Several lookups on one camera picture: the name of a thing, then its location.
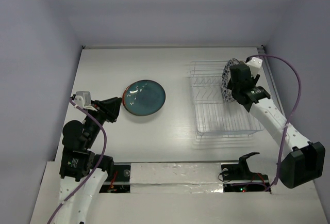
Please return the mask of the red and teal plate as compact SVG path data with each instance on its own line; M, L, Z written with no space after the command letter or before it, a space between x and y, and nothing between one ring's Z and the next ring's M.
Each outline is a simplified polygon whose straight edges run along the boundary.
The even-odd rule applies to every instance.
M123 105L123 107L125 108L126 111L128 111L128 110L127 110L127 107L126 107L126 105L125 105L125 95L126 95L126 93L127 93L128 88L129 88L129 86L126 87L126 89L124 90L124 92L123 92L123 94L122 94L122 105Z

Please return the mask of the blue floral patterned plate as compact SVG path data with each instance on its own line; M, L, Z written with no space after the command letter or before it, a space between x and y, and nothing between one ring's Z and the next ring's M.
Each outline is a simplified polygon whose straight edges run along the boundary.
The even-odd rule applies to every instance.
M232 58L226 63L222 72L221 92L222 92L222 97L226 102L235 101L235 99L232 96L232 91L230 89L227 89L227 86L230 81L230 67L238 64L239 64L239 60Z

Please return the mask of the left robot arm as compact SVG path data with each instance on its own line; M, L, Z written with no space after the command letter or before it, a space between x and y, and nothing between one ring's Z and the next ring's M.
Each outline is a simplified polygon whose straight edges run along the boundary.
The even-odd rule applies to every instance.
M116 122L122 99L93 101L89 92L80 91L69 102L86 116L62 129L59 205L48 223L86 223L102 185L114 174L113 158L105 155L103 125Z

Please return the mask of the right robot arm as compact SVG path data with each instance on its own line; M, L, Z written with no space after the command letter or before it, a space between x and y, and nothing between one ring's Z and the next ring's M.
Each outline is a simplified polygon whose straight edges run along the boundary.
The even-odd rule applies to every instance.
M257 85L258 69L240 62L229 67L228 90L234 100L256 118L279 144L273 184L295 188L323 173L325 147L302 135L275 106L270 94Z

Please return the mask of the dark teal plate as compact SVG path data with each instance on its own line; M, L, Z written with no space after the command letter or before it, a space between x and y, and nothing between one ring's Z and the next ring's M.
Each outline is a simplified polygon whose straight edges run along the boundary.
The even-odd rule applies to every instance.
M125 105L135 116L149 116L158 112L166 101L164 88L156 81L143 79L129 85Z

